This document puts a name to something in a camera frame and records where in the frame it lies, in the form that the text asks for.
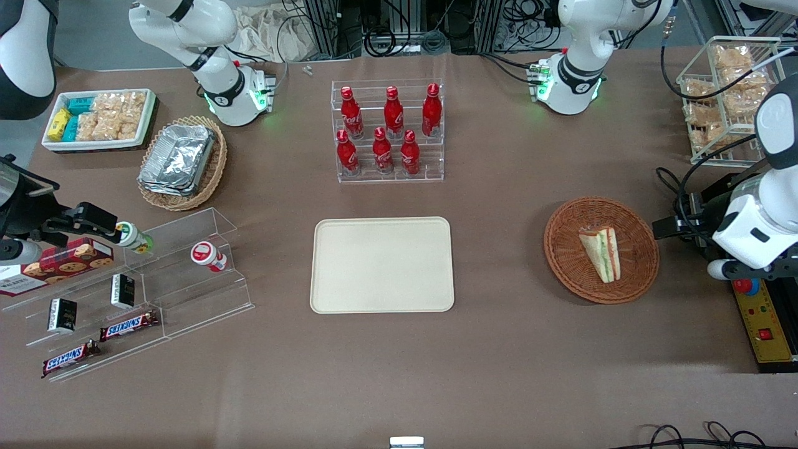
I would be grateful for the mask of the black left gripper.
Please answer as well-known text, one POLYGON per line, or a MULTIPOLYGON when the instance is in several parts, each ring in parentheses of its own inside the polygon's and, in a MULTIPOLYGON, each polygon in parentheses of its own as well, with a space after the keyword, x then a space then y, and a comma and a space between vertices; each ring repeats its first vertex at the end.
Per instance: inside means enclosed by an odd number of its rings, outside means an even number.
MULTIPOLYGON (((711 278, 735 279, 796 278, 796 234, 772 226, 753 212, 733 211, 715 228, 710 228, 707 215, 688 221, 698 238, 708 238, 724 254, 710 256, 707 267, 711 278)), ((682 238, 685 222, 676 215, 653 222, 656 241, 682 238)))

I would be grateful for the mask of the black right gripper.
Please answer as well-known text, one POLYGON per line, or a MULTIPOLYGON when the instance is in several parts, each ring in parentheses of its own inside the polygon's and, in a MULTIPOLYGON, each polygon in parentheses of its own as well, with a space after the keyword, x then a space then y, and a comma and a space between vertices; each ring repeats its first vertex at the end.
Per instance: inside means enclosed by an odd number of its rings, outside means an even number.
POLYGON ((80 202, 74 220, 74 211, 56 199, 59 183, 21 168, 15 159, 2 157, 2 248, 22 248, 26 241, 63 247, 78 238, 119 244, 122 231, 116 230, 116 215, 80 202), (91 230, 82 231, 80 227, 91 230))

